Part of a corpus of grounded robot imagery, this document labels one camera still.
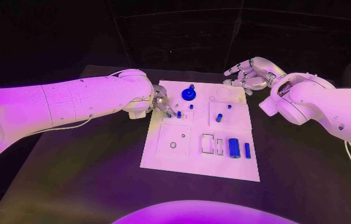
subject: table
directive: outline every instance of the table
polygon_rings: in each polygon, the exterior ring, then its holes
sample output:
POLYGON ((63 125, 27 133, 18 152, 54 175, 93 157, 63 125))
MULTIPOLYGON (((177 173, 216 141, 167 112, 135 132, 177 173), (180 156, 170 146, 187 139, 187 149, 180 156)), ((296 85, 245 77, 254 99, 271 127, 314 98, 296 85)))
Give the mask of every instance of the table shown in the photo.
MULTIPOLYGON (((86 66, 80 77, 122 68, 86 66)), ((223 75, 143 69, 158 80, 221 83, 223 75)), ((348 223, 351 162, 343 142, 309 121, 301 126, 258 108, 268 90, 247 97, 261 182, 138 167, 151 114, 127 112, 43 133, 0 202, 0 223, 111 223, 161 202, 238 204, 300 223, 348 223)))

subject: gray tabletop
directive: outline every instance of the gray tabletop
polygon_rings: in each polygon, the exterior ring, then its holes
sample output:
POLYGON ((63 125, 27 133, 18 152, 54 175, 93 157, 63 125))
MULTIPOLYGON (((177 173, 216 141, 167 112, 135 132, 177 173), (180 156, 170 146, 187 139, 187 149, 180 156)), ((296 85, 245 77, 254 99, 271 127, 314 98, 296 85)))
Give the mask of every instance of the gray tabletop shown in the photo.
MULTIPOLYGON (((80 77, 121 68, 86 66, 80 77)), ((221 83, 213 73, 143 69, 158 80, 221 83)), ((268 90, 247 98, 261 182, 138 167, 150 122, 127 112, 76 129, 43 133, 0 202, 0 223, 111 223, 174 200, 238 204, 300 223, 348 223, 351 163, 343 143, 322 126, 301 126, 258 108, 268 90)))

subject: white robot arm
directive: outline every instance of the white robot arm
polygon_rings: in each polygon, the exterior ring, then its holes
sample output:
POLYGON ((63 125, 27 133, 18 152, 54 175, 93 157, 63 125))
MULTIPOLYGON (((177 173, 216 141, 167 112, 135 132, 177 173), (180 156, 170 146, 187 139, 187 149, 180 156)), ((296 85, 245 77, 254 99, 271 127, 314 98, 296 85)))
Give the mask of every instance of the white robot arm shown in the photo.
POLYGON ((117 73, 118 77, 0 89, 0 153, 24 136, 119 110, 131 119, 153 109, 176 115, 164 88, 151 86, 145 74, 137 69, 117 73))
POLYGON ((242 86, 248 95, 251 90, 270 87, 270 96, 260 103, 268 116, 277 112, 293 124, 316 120, 329 134, 351 141, 351 89, 335 89, 333 85, 307 73, 286 74, 261 57, 236 64, 223 75, 239 72, 238 79, 225 80, 231 86, 242 86))

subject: white board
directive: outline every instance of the white board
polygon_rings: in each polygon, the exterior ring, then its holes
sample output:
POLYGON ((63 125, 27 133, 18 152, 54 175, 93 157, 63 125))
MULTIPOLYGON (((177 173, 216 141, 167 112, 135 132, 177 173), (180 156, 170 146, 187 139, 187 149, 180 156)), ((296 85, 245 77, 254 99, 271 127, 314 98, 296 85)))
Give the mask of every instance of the white board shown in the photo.
POLYGON ((182 117, 167 118, 164 112, 153 111, 140 167, 260 181, 242 88, 176 81, 158 84, 166 88, 170 107, 182 112, 182 117), (182 91, 190 84, 196 98, 184 101, 182 91), (218 114, 222 114, 221 122, 215 121, 218 114), (236 159, 228 152, 231 138, 239 142, 241 157, 236 159), (249 144, 249 159, 244 143, 249 144))

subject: white cable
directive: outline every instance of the white cable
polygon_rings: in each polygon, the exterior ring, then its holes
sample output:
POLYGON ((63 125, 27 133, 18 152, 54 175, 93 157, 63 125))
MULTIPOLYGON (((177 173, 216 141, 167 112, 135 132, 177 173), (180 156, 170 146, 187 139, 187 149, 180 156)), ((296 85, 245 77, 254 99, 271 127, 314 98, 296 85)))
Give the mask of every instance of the white cable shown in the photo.
POLYGON ((78 128, 78 127, 80 127, 82 125, 85 125, 89 121, 91 121, 91 119, 88 119, 82 124, 79 124, 79 125, 76 125, 76 126, 65 127, 65 128, 44 129, 44 130, 40 130, 40 131, 37 131, 37 132, 28 134, 28 135, 39 134, 39 133, 46 132, 46 131, 50 131, 50 130, 73 129, 73 128, 78 128))
POLYGON ((134 69, 134 68, 127 68, 127 69, 124 69, 124 70, 119 70, 119 71, 111 73, 108 76, 112 76, 112 75, 115 75, 117 73, 121 73, 122 71, 130 70, 130 69, 134 69))
POLYGON ((345 152, 346 152, 348 157, 349 157, 349 160, 351 160, 351 154, 349 154, 348 147, 346 147, 346 143, 349 144, 349 146, 351 146, 351 143, 349 143, 349 142, 346 142, 346 141, 343 141, 343 142, 345 142, 345 152))

